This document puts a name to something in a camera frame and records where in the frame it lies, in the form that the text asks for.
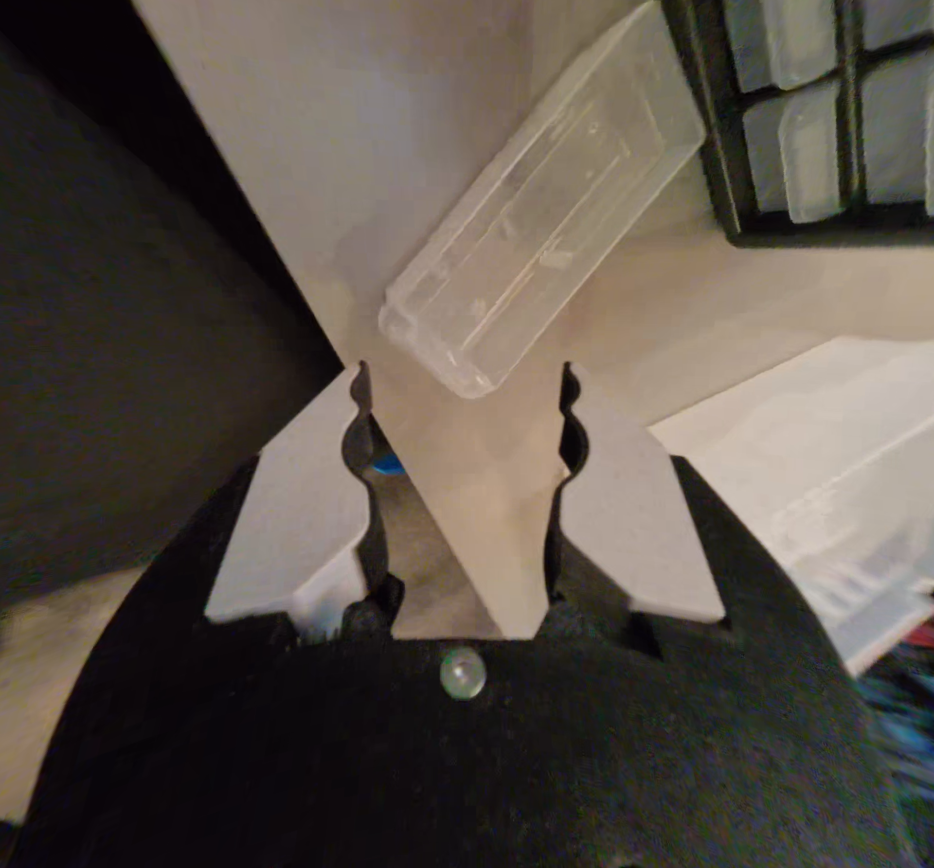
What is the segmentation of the clear plastic bin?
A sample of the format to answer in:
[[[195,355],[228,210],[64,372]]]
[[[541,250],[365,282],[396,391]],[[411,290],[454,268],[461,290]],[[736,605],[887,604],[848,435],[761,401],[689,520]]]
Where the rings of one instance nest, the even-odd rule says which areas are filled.
[[[835,337],[650,426],[861,675],[932,616],[933,342]]]

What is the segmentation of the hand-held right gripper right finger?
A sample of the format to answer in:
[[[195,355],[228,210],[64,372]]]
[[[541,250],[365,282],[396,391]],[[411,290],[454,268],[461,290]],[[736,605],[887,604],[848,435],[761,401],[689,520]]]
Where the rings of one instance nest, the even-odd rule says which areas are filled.
[[[717,624],[726,608],[670,454],[589,382],[577,364],[563,365],[548,604],[570,603],[604,624],[634,614]]]

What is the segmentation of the black drawer cabinet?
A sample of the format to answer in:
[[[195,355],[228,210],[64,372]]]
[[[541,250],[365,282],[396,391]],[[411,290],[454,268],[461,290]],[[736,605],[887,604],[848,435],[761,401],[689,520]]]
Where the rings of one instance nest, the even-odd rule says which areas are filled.
[[[726,240],[737,248],[909,248],[933,245],[932,218],[920,201],[871,204],[867,194],[861,80],[902,51],[928,50],[918,37],[891,52],[870,52],[862,39],[859,0],[833,0],[839,65],[837,102],[838,188],[843,210],[810,224],[795,224],[787,212],[764,212],[755,203],[750,158],[741,116],[777,90],[742,93],[730,51],[721,0],[660,0],[685,77],[707,127],[700,156],[714,215]]]

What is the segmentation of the clear plastic drawer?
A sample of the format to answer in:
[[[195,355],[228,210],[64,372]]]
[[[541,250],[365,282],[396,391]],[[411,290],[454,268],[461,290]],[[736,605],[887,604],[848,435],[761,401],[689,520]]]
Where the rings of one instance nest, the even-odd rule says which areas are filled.
[[[705,136],[648,0],[568,66],[388,286],[380,331],[460,398],[497,390]]]

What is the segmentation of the rows of small clear drawers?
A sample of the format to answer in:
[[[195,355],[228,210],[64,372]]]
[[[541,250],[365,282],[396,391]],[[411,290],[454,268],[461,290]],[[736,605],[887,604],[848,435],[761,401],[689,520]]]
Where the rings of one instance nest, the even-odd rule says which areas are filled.
[[[721,0],[754,213],[932,224],[932,0]]]

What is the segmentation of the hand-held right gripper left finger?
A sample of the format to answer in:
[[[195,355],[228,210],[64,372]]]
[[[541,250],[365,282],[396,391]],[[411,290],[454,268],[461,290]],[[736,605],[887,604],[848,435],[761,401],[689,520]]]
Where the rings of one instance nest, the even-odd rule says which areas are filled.
[[[210,622],[284,615],[296,631],[342,631],[362,614],[391,629],[404,585],[367,476],[373,428],[360,362],[263,448],[204,607]]]

